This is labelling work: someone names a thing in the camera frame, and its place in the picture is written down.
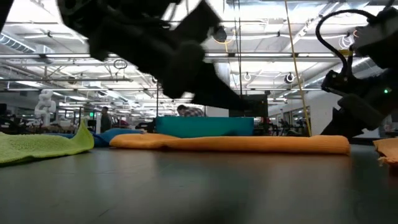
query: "person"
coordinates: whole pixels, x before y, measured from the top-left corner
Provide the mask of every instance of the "person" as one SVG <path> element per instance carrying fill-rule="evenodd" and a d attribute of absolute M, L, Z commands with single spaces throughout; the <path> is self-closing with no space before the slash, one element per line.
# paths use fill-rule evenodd
<path fill-rule="evenodd" d="M 180 116 L 205 116 L 205 113 L 199 108 L 187 107 L 180 105 L 177 107 L 177 112 Z"/>
<path fill-rule="evenodd" d="M 102 117 L 101 117 L 101 133 L 112 128 L 112 121 L 108 114 L 109 108 L 107 106 L 102 107 Z"/>

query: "teal box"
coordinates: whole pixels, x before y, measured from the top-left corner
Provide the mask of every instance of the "teal box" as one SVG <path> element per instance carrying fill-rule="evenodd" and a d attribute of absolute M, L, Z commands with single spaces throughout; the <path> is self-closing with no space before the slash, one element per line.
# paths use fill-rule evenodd
<path fill-rule="evenodd" d="M 252 136 L 254 118 L 158 117 L 156 132 L 179 138 Z"/>

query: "desk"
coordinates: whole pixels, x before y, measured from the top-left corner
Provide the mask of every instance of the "desk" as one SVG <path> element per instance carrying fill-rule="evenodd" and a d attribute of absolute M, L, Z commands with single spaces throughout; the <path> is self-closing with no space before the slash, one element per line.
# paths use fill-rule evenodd
<path fill-rule="evenodd" d="M 95 149 L 0 168 L 0 223 L 394 223 L 387 173 L 362 146 L 351 158 Z"/>

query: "orange cushion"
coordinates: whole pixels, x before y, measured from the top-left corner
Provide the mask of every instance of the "orange cushion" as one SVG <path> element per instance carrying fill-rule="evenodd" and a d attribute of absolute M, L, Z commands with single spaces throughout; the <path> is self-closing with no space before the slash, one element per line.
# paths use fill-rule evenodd
<path fill-rule="evenodd" d="M 130 149 L 173 149 L 181 151 L 247 151 L 349 154 L 343 136 L 305 137 L 203 137 L 180 139 L 163 134 L 121 134 L 111 146 Z"/>
<path fill-rule="evenodd" d="M 383 154 L 380 161 L 398 166 L 398 138 L 377 140 L 373 144 L 377 151 Z"/>

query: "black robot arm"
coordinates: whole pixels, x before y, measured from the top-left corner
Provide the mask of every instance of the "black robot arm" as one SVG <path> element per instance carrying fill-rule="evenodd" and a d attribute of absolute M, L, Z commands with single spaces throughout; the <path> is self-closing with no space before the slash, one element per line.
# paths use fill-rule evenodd
<path fill-rule="evenodd" d="M 90 54 L 104 60 L 109 52 L 153 75 L 165 95 L 179 98 L 194 93 L 192 103 L 244 110 L 246 102 L 216 75 L 214 65 L 205 63 L 200 45 L 219 17 L 200 1 L 183 21 L 171 30 L 161 18 L 170 4 L 181 0 L 58 0 L 63 22 L 88 38 Z"/>
<path fill-rule="evenodd" d="M 357 28 L 347 60 L 320 35 L 325 20 L 346 12 L 366 16 L 369 22 Z M 332 12 L 318 23 L 316 35 L 343 63 L 340 73 L 329 71 L 322 83 L 323 90 L 342 96 L 338 101 L 340 109 L 333 109 L 333 119 L 322 134 L 352 138 L 362 134 L 363 129 L 375 130 L 398 108 L 398 43 L 393 41 L 398 38 L 398 11 L 388 6 L 377 16 L 357 9 Z M 369 57 L 385 70 L 378 76 L 358 79 L 351 69 L 353 54 Z"/>

